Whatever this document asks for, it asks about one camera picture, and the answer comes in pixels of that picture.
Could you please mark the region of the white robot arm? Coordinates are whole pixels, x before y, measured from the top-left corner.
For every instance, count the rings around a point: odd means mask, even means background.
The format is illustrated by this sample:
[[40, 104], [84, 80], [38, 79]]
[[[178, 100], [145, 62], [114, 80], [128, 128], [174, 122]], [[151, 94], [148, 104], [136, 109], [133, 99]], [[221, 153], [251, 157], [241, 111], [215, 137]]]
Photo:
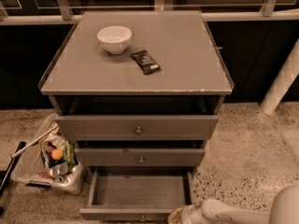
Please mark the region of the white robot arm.
[[281, 190], [269, 213], [232, 207], [215, 199], [186, 205], [168, 217], [168, 224], [299, 224], [299, 186]]

